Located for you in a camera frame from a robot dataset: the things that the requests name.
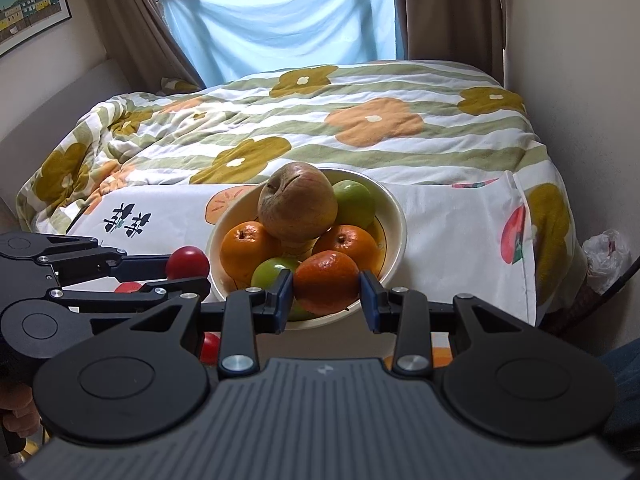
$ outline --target apple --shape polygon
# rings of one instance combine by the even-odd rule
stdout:
[[[137,292],[141,286],[138,282],[124,282],[118,285],[114,292]]]
[[[355,225],[366,229],[376,215],[376,202],[366,186],[353,180],[334,184],[334,195],[338,202],[336,225]]]
[[[255,269],[251,278],[251,286],[259,286],[267,290],[276,281],[281,270],[289,269],[291,272],[295,272],[299,264],[300,262],[295,258],[270,258]],[[317,317],[315,314],[307,312],[299,306],[297,301],[293,302],[289,311],[289,321],[304,321],[315,317]]]
[[[214,365],[218,362],[220,351],[220,338],[213,332],[204,333],[202,350],[200,350],[200,362],[206,365]]]
[[[175,250],[164,268],[168,280],[181,278],[207,277],[209,275],[209,259],[199,248],[185,246]]]
[[[299,264],[300,262],[295,258],[269,258],[254,270],[251,286],[259,286],[267,290],[276,281],[281,270],[289,269],[291,272],[295,272]]]
[[[290,162],[276,170],[260,192],[258,218],[283,242],[304,243],[334,224],[338,206],[331,183],[306,162]]]

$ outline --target tangerine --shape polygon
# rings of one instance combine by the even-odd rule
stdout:
[[[355,225],[337,225],[325,232],[314,245],[312,254],[337,251],[350,257],[360,270],[380,272],[380,249],[369,233]]]
[[[282,255],[282,244],[260,222],[242,222],[226,233],[220,244],[220,264],[233,280],[248,284],[254,270],[269,258]]]
[[[358,299],[359,273],[346,254],[323,251],[307,258],[293,273],[293,295],[312,314],[334,314]]]

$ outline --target red tomato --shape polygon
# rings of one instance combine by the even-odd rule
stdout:
[[[164,272],[168,280],[195,278],[196,276],[206,278],[209,275],[209,259],[197,247],[181,247],[169,256]]]
[[[118,285],[114,292],[137,292],[141,286],[138,282],[124,282]]]
[[[213,332],[205,332],[202,350],[200,351],[200,362],[206,365],[216,364],[218,362],[219,350],[220,338]]]

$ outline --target painting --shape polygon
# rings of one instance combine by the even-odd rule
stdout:
[[[0,0],[0,56],[69,18],[66,0]]]

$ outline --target floral comforter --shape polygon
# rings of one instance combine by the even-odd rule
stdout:
[[[582,283],[564,185],[522,99],[452,62],[318,66],[190,94],[116,96],[78,122],[17,209],[24,228],[64,233],[121,187],[257,183],[292,160],[393,184],[479,187],[512,171],[536,233],[538,304],[570,303]]]

